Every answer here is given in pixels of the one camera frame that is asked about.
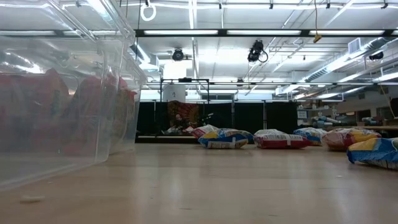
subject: person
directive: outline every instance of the person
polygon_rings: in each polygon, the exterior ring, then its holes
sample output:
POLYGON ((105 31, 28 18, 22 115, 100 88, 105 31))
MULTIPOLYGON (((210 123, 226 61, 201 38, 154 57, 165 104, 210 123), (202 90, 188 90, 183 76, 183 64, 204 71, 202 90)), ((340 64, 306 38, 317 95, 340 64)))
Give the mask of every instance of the person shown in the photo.
POLYGON ((177 128, 179 131, 184 130, 188 127, 188 123, 185 119, 181 117, 181 115, 175 115, 174 127, 177 128))

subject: wooden floor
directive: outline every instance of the wooden floor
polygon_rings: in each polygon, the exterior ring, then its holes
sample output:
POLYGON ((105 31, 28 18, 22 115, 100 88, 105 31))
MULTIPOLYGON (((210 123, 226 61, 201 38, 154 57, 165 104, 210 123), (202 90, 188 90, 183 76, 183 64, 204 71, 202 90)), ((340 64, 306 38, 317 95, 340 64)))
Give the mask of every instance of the wooden floor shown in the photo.
POLYGON ((0 223, 397 223, 398 172, 345 153, 136 144, 103 164, 0 192, 0 223), (45 196, 20 203, 22 195, 45 196))

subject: blue and yellow bag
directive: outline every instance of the blue and yellow bag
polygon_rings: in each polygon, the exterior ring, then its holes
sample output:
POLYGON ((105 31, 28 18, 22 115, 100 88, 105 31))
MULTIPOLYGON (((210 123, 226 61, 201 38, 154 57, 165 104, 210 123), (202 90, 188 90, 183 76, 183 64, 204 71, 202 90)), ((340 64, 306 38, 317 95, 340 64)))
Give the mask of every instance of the blue and yellow bag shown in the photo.
POLYGON ((327 132, 320 128, 300 128, 293 132, 293 134, 298 134, 300 136, 306 137, 313 146, 321 146, 321 137, 327 132))
POLYGON ((398 170, 398 138, 372 138, 351 145, 348 160, 398 170))
POLYGON ((253 139, 247 131, 222 128, 204 134, 198 142, 208 149, 239 149, 253 139))

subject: black backdrop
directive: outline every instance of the black backdrop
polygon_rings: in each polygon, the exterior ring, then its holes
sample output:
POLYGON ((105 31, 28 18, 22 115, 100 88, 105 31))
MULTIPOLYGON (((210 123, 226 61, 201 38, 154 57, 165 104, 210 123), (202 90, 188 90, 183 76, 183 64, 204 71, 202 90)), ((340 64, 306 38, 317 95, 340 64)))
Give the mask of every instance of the black backdrop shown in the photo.
POLYGON ((267 129, 278 129, 292 134, 297 129, 296 103, 266 103, 267 129))
POLYGON ((264 103, 235 103, 235 129, 254 134, 264 129, 264 103))
POLYGON ((204 104, 205 116, 213 113, 208 120, 213 126, 217 128, 233 128, 232 124, 232 103, 211 103, 204 104))
MULTIPOLYGON (((297 129, 297 106, 295 103, 266 103, 266 127, 293 133, 297 129)), ((264 127, 263 103, 202 104, 199 109, 199 122, 213 113, 206 121, 218 128, 235 128, 255 133, 264 127)), ((137 130, 140 134, 161 134, 170 126, 167 114, 167 102, 142 102, 139 106, 137 130)))

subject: clear plastic bin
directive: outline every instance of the clear plastic bin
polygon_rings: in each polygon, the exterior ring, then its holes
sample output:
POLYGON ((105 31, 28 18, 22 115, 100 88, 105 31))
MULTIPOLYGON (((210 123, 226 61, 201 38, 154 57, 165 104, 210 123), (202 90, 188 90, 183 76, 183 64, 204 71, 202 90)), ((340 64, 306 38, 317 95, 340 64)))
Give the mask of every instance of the clear plastic bin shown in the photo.
POLYGON ((133 33, 111 0, 0 1, 0 190, 108 158, 145 81, 133 33))

